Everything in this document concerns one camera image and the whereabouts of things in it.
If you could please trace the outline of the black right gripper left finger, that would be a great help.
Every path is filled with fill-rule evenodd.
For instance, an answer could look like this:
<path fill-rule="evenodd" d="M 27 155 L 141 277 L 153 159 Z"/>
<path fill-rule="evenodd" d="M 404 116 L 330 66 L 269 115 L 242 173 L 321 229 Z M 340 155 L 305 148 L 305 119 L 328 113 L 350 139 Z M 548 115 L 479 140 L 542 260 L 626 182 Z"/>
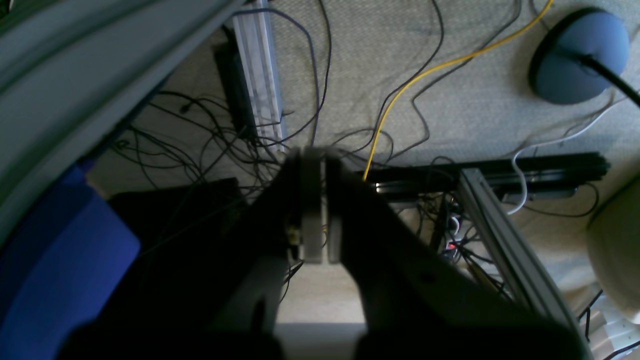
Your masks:
<path fill-rule="evenodd" d="M 281 360 L 275 320 L 290 260 L 322 259 L 319 148 L 291 151 L 230 225 L 204 220 L 151 249 L 67 360 Z"/>

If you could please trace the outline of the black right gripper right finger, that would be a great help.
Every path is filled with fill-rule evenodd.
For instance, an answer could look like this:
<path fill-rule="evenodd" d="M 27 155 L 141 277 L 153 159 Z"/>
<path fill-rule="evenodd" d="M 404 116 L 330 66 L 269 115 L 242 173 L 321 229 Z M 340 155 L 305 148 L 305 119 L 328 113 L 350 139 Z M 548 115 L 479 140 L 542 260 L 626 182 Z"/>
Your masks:
<path fill-rule="evenodd" d="M 583 360 L 566 328 L 507 284 L 510 299 L 460 273 L 334 156 L 326 186 L 329 259 L 354 279 L 368 328 L 357 360 Z"/>

